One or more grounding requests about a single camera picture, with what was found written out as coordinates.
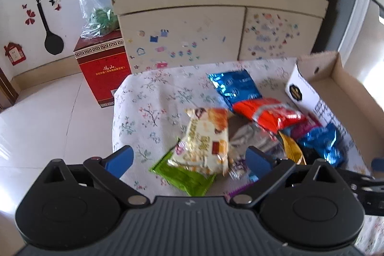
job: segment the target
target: red box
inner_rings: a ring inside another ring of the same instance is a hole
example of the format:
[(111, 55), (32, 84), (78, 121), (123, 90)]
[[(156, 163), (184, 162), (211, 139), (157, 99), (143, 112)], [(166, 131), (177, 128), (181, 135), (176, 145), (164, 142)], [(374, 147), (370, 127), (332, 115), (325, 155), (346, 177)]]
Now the red box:
[(114, 93), (131, 74), (120, 30), (103, 37), (80, 38), (73, 51), (85, 79), (102, 107), (114, 104)]

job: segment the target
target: baseboard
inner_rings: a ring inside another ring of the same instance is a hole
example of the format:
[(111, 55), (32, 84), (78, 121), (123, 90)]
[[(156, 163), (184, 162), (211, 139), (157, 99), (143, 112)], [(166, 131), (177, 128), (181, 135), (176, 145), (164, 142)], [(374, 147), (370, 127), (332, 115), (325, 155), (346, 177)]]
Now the baseboard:
[(64, 76), (81, 73), (79, 64), (74, 55), (44, 64), (35, 69), (16, 75), (11, 84), (16, 90), (24, 90), (50, 80)]

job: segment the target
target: yellow snack package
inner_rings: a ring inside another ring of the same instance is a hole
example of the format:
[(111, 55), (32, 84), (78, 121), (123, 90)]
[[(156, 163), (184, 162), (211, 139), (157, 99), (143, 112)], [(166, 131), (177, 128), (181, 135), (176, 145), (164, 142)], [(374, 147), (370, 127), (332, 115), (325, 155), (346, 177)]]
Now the yellow snack package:
[(283, 140), (283, 146), (284, 146), (284, 150), (287, 155), (287, 158), (289, 158), (290, 160), (292, 160), (298, 165), (306, 165), (304, 155), (300, 147), (298, 146), (298, 144), (291, 137), (284, 135), (280, 131), (279, 131), (279, 135)]
[(186, 110), (191, 118), (168, 164), (206, 175), (228, 172), (228, 111), (223, 108)]

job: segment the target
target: open cardboard box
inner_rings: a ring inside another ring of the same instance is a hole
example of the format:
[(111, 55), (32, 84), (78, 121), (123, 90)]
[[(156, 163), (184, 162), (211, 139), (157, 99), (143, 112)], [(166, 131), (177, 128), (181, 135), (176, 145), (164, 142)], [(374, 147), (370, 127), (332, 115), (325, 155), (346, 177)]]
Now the open cardboard box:
[(342, 138), (338, 147), (346, 158), (361, 154), (370, 170), (373, 158), (384, 157), (384, 112), (364, 86), (342, 68), (337, 52), (299, 57), (286, 93), (302, 112), (311, 112), (323, 126), (329, 122), (336, 125)]

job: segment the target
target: tiled floor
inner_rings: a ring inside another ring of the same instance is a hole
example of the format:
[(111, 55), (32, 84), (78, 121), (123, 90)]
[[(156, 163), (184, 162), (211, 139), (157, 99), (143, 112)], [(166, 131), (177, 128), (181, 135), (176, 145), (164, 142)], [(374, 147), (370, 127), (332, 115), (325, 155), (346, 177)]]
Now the tiled floor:
[(13, 214), (53, 158), (67, 164), (112, 153), (113, 107), (100, 108), (82, 74), (24, 90), (0, 113), (0, 255), (23, 246)]

